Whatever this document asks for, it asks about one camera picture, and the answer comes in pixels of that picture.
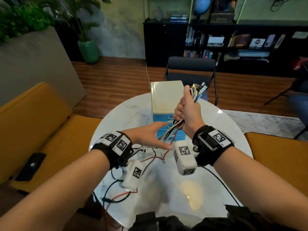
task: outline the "marble tabletop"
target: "marble tabletop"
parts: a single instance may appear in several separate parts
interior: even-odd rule
[[[211,103],[201,99],[198,102],[201,105],[203,121],[225,132],[235,140],[238,149],[252,157],[249,144],[236,123]],[[150,123],[152,123],[151,94],[133,97],[115,107],[104,117],[93,134],[89,149],[106,133]],[[190,138],[186,137],[186,141],[192,145]],[[134,159],[142,160],[154,156],[152,149],[147,150],[145,153],[136,154]],[[155,151],[160,157],[166,152],[161,149]],[[207,168],[218,176],[213,167],[207,166]],[[113,175],[115,178],[120,178],[122,170],[113,169]],[[101,198],[113,181],[109,171],[94,190],[100,203],[103,203]],[[186,192],[186,188],[193,188],[193,194]],[[116,183],[109,189],[106,197],[113,198],[124,192],[125,190]],[[150,211],[155,211],[156,217],[176,215],[185,225],[191,227],[204,217],[226,217],[224,204],[236,205],[227,190],[212,174],[203,168],[197,168],[194,174],[181,176],[173,154],[169,152],[165,162],[156,158],[149,165],[138,185],[138,193],[131,194],[121,203],[111,204],[108,213],[126,228],[133,225],[137,214]]]

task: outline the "metal screw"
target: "metal screw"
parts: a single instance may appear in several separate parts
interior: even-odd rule
[[[194,152],[199,152],[199,148],[198,148],[198,146],[197,146],[197,145],[196,145],[196,146],[194,146],[192,149],[193,149],[193,151],[194,151]]]

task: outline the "mustard yellow cushion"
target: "mustard yellow cushion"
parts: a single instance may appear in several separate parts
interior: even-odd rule
[[[0,183],[22,168],[71,112],[44,82],[0,107]]]
[[[254,159],[308,196],[308,142],[248,132]]]
[[[32,192],[61,169],[86,154],[99,118],[73,115],[41,150],[46,157],[31,181],[12,181],[11,186]]]

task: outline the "forearm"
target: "forearm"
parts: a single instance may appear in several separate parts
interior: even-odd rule
[[[2,230],[62,230],[104,178],[109,167],[106,155],[100,150],[88,152],[1,217]]]
[[[272,222],[308,230],[308,198],[235,147],[214,168],[240,202]]]

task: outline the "blue globe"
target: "blue globe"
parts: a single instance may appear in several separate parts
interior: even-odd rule
[[[204,14],[210,7],[211,0],[195,0],[195,15]]]

